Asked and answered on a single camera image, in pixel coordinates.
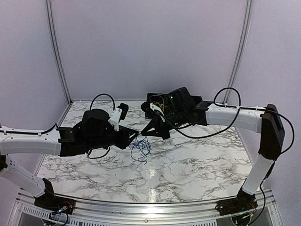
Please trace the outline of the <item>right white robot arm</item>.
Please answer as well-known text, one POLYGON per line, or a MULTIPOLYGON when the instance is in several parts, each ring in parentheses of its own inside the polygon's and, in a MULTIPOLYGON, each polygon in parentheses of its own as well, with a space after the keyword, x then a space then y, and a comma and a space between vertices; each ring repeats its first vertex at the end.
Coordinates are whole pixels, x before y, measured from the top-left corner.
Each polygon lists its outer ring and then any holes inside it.
POLYGON ((233 207, 243 211, 251 204, 250 195, 255 194, 282 154, 285 130, 276 106, 243 107, 204 101, 201 96, 192 96, 186 87, 166 94, 164 100, 167 101, 166 111, 150 101, 141 105, 146 116, 151 118, 142 130, 143 136, 169 139, 170 130, 180 131, 184 124, 235 127, 261 135, 257 160, 240 189, 242 194, 233 200, 233 207))

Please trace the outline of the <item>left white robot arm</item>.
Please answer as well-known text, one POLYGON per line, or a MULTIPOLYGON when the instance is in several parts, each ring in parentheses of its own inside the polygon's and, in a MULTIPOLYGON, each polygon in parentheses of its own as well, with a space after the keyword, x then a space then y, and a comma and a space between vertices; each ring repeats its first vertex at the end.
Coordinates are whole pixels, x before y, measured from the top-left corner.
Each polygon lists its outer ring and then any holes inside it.
POLYGON ((53 126, 43 132, 1 127, 0 176, 40 199, 48 209, 54 210, 60 202, 54 195, 51 182, 18 165, 11 154, 42 153, 71 157, 89 154, 98 148, 109 150, 111 146, 125 149, 139 134, 137 130, 120 125, 126 114, 120 108, 112 114, 101 109, 88 110, 73 127, 53 126))

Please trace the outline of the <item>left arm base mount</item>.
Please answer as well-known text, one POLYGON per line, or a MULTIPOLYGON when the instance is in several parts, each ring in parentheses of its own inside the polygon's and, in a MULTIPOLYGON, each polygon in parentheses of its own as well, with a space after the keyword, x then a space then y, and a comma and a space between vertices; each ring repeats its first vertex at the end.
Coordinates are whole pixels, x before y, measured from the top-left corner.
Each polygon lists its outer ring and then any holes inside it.
POLYGON ((34 205, 54 212, 58 212, 61 208, 67 207, 65 212, 72 214, 75 200, 56 196, 51 182, 45 178, 43 178, 42 181, 44 182, 45 188, 43 189, 42 195, 34 197, 34 205))

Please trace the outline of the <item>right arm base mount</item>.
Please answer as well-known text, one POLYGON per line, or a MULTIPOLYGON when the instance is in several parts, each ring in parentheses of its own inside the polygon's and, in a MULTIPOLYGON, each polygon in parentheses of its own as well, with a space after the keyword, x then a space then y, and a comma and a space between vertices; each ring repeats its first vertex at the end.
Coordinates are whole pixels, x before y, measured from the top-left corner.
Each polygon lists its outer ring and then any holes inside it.
POLYGON ((236 197, 219 200, 216 203, 215 210, 219 212, 220 216, 224 216, 253 210, 257 207, 258 204, 255 193, 249 194, 243 191, 243 188, 241 187, 236 197))

